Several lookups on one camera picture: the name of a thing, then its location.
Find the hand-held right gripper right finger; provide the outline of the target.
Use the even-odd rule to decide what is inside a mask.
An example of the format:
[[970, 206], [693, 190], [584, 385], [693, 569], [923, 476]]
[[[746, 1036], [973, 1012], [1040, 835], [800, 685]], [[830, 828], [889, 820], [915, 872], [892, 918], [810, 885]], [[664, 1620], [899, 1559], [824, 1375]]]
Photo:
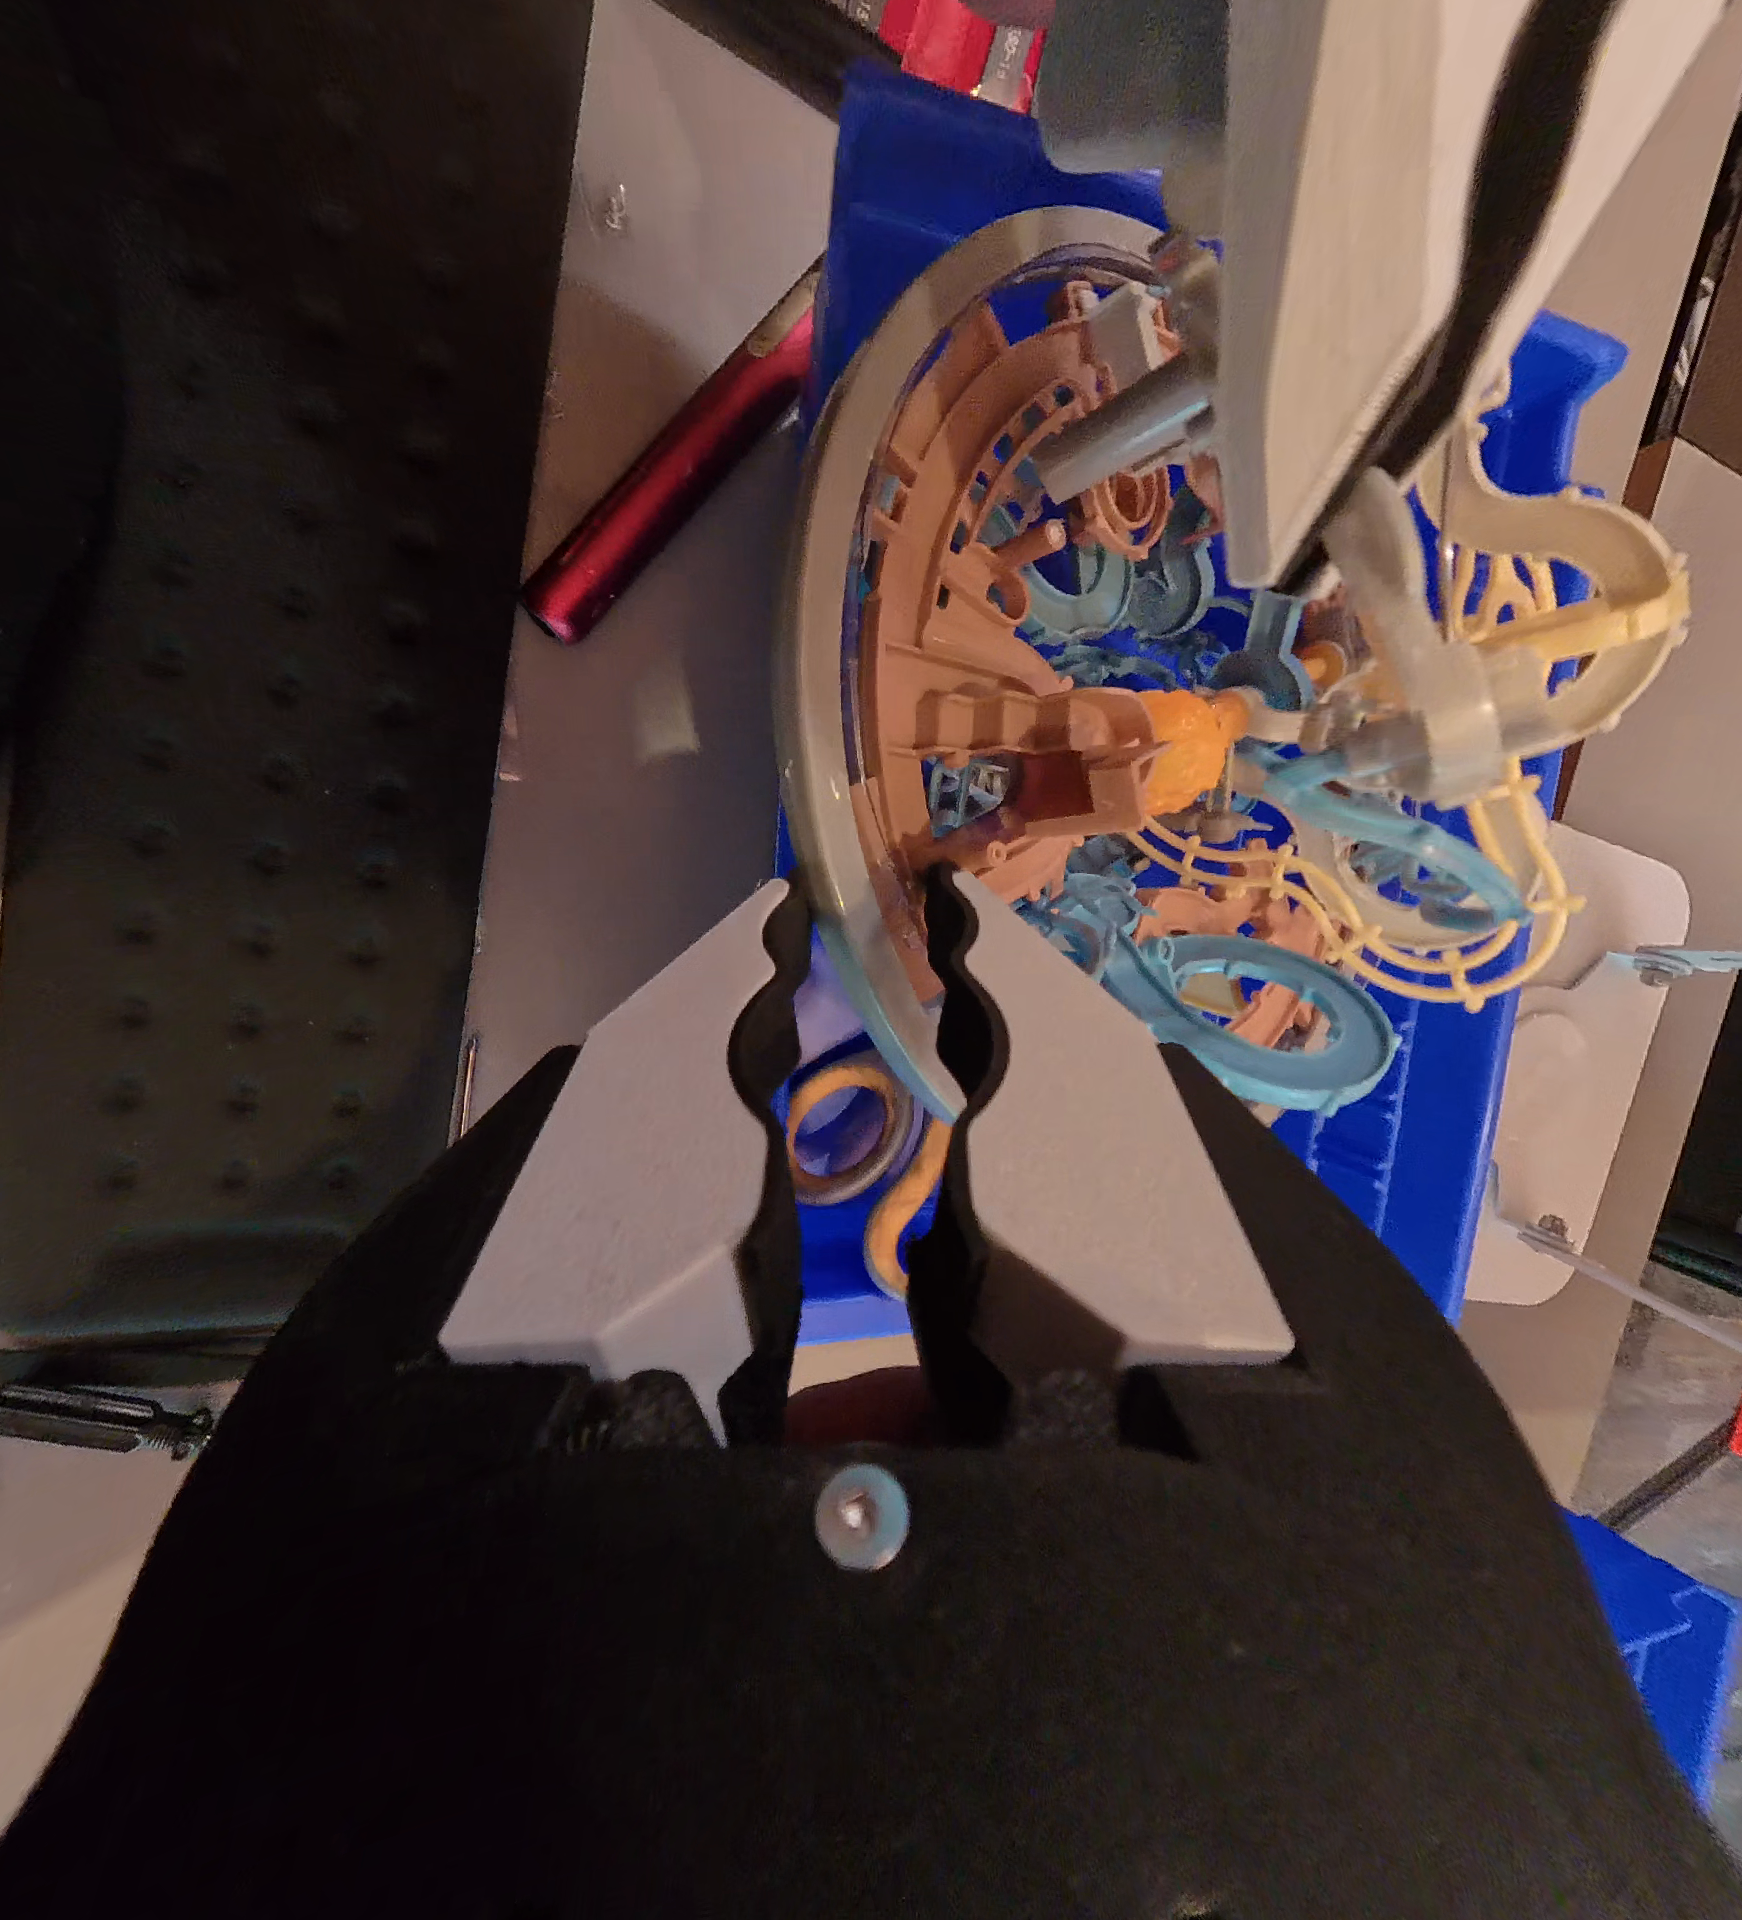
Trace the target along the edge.
[[1047, 1384], [1117, 1405], [1134, 1371], [1289, 1361], [1173, 1068], [1267, 1146], [1255, 1118], [968, 872], [932, 868], [923, 917], [950, 1140], [908, 1319], [949, 1435], [1002, 1440]]

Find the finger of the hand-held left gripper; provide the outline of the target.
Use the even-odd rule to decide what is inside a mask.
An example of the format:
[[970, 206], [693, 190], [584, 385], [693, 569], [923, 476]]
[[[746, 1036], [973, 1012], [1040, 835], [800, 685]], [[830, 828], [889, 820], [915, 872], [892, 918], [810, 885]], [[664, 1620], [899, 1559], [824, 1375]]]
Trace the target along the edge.
[[1742, 96], [1742, 2], [1443, 2], [1424, 231], [1425, 319], [1357, 465], [1404, 479], [1537, 311], [1629, 354], [1593, 414], [1619, 487], [1647, 422]]
[[1367, 469], [1476, 385], [1466, 240], [1530, 2], [1052, 2], [1035, 94], [1072, 172], [1148, 168], [1220, 244], [1213, 456], [1236, 576], [1286, 586]]

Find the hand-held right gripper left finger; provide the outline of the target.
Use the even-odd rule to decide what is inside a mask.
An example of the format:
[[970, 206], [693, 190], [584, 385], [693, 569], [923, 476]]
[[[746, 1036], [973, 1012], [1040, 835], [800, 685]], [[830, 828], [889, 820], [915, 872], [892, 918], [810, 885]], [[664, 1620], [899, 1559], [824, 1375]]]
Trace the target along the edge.
[[803, 1319], [779, 1094], [800, 1061], [803, 889], [776, 879], [604, 1017], [471, 1266], [445, 1354], [677, 1375], [772, 1446]]

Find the grey orange handled scissors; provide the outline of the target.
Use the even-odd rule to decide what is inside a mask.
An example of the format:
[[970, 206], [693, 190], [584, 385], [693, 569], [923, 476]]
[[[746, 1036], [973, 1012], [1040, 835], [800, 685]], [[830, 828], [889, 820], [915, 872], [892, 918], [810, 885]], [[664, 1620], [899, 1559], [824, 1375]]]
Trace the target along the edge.
[[908, 1302], [908, 1256], [934, 1222], [950, 1125], [857, 1043], [792, 1081], [786, 1150], [810, 1292]]

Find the small blue plastic bin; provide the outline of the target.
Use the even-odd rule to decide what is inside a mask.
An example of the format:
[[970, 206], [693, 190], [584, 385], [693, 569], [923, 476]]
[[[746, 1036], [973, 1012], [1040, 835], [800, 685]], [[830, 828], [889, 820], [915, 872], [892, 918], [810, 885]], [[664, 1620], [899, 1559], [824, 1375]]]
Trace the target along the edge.
[[[1093, 210], [1090, 234], [1162, 227], [1151, 176], [1070, 179], [1040, 155], [1026, 115], [872, 62], [854, 66], [838, 115], [827, 277], [816, 306], [803, 496], [813, 496], [827, 441], [821, 407], [892, 306], [973, 231], [1043, 206]], [[1541, 311], [1513, 350], [1508, 405], [1489, 414], [1489, 479], [1508, 491], [1562, 490], [1583, 407], [1624, 368], [1620, 339]], [[1456, 1323], [1520, 999], [1496, 996], [1467, 1012], [1377, 988], [1376, 1002], [1398, 1039], [1385, 1077], [1332, 1118], [1279, 1121], [1277, 1135]]]

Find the plastic ball maze puzzle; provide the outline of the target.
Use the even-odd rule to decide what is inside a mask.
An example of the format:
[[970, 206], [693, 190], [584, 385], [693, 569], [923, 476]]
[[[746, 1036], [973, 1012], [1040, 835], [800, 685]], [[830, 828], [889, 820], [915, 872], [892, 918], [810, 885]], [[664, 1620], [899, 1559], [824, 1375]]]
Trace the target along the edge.
[[1390, 996], [1476, 1016], [1581, 902], [1537, 764], [1688, 633], [1629, 508], [1520, 496], [1470, 405], [1363, 482], [1316, 598], [1217, 589], [1220, 257], [1090, 206], [934, 264], [827, 401], [779, 643], [786, 818], [883, 1063], [954, 1121], [950, 865], [1265, 1111], [1385, 1077]]

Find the red black tool kit case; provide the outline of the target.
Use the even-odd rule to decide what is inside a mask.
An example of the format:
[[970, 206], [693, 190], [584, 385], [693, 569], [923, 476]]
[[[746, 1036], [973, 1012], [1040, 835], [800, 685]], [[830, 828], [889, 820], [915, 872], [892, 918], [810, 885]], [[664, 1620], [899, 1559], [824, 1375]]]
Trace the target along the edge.
[[1052, 2], [830, 2], [899, 57], [906, 74], [1031, 114]]

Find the black dotted wrist rest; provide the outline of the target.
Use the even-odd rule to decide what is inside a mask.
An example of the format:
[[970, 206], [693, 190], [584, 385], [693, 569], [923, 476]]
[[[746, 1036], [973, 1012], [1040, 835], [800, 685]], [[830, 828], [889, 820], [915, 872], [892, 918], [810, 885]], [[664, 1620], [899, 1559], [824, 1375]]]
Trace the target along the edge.
[[275, 1326], [441, 1155], [591, 2], [52, 2], [110, 514], [15, 759], [0, 1336]]

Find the large blue plastic bin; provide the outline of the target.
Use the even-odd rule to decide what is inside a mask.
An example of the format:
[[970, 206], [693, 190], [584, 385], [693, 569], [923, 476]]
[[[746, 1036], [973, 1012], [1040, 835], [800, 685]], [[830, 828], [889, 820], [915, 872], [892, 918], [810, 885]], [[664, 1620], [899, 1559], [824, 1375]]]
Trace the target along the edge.
[[1569, 1511], [1562, 1519], [1664, 1748], [1699, 1808], [1712, 1809], [1742, 1654], [1742, 1597], [1636, 1546], [1598, 1519]]

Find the red pen screwdriver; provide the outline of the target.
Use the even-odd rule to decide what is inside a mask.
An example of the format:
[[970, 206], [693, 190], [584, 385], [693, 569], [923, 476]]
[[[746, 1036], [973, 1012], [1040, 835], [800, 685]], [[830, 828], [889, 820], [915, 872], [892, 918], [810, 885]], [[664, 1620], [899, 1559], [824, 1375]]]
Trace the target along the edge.
[[524, 614], [578, 644], [667, 549], [739, 465], [789, 415], [813, 374], [818, 257], [693, 391], [524, 579]]

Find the black handled screwdriver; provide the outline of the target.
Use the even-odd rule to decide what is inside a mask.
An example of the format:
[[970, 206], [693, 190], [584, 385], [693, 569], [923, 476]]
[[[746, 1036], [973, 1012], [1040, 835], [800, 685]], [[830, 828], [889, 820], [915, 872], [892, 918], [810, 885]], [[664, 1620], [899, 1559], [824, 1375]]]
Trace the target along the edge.
[[90, 1385], [0, 1385], [0, 1440], [100, 1454], [164, 1454], [188, 1461], [215, 1430], [210, 1409], [168, 1409], [147, 1398]]

